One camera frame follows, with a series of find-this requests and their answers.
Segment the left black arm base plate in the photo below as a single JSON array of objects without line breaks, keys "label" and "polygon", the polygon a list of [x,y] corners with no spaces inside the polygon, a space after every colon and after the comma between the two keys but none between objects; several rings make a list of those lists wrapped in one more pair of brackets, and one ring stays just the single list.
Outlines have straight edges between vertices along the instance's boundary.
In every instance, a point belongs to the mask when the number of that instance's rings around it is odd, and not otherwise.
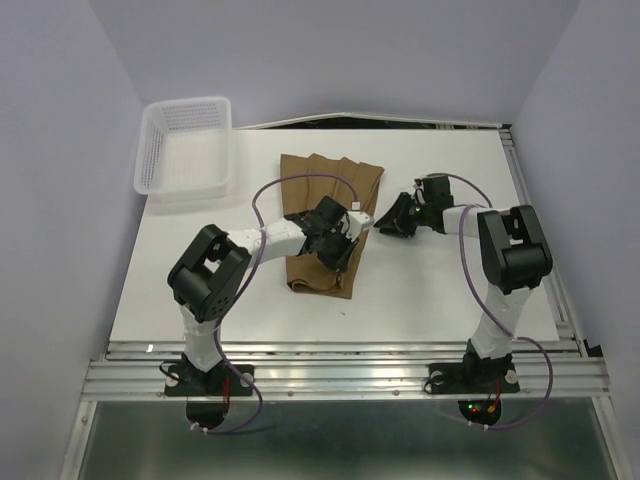
[{"label": "left black arm base plate", "polygon": [[188,398],[185,414],[190,428],[204,434],[222,433],[221,425],[229,414],[233,397],[252,396],[253,390],[246,380],[253,379],[254,366],[240,364],[237,369],[243,379],[223,362],[207,373],[184,359],[159,365],[159,371],[165,377],[164,395]]}]

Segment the brown fabric skirt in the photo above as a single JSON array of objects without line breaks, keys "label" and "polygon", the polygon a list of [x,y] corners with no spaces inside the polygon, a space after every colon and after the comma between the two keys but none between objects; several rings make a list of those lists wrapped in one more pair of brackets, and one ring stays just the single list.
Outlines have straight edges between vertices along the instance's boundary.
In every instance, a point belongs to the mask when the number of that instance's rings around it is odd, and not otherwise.
[{"label": "brown fabric skirt", "polygon": [[[361,210],[375,214],[380,183],[385,169],[349,158],[329,159],[319,154],[307,157],[283,154],[280,157],[281,203],[285,217],[298,226],[337,228],[342,232],[343,217],[353,201]],[[297,293],[311,293],[350,299],[367,241],[367,232],[351,257],[351,288],[335,286],[336,273],[328,270],[314,255],[286,259],[286,283]]]}]

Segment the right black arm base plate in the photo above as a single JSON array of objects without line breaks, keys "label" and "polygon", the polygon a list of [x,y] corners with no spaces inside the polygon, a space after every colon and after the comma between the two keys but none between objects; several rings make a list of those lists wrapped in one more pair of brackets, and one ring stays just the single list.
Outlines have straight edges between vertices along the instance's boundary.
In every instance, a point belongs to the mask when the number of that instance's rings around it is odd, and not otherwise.
[{"label": "right black arm base plate", "polygon": [[462,363],[432,363],[423,383],[431,396],[459,396],[462,419],[486,430],[501,418],[502,397],[521,391],[515,367],[466,367]]}]

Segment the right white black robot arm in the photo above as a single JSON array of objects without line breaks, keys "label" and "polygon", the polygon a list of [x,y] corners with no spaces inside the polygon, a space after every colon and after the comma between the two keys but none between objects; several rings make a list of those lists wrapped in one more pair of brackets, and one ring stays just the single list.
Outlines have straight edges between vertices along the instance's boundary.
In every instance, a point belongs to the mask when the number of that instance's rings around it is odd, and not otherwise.
[{"label": "right white black robot arm", "polygon": [[470,289],[480,306],[480,322],[458,363],[429,365],[432,394],[482,392],[494,386],[517,390],[512,346],[525,303],[551,273],[553,258],[535,209],[519,205],[462,205],[454,200],[453,175],[418,178],[413,193],[402,192],[375,223],[382,234],[410,238],[420,227],[479,242],[487,293]]}]

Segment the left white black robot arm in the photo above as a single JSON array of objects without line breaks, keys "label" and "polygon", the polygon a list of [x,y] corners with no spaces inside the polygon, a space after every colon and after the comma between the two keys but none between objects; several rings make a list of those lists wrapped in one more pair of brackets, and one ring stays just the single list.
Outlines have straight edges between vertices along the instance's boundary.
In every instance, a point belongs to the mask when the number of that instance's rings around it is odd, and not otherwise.
[{"label": "left white black robot arm", "polygon": [[216,396],[251,393],[236,381],[217,347],[221,321],[258,266],[271,260],[311,254],[333,273],[344,273],[360,236],[374,223],[354,203],[345,208],[330,197],[299,213],[257,229],[224,231],[203,227],[174,267],[167,283],[180,307],[184,351],[163,369],[168,396]]}]

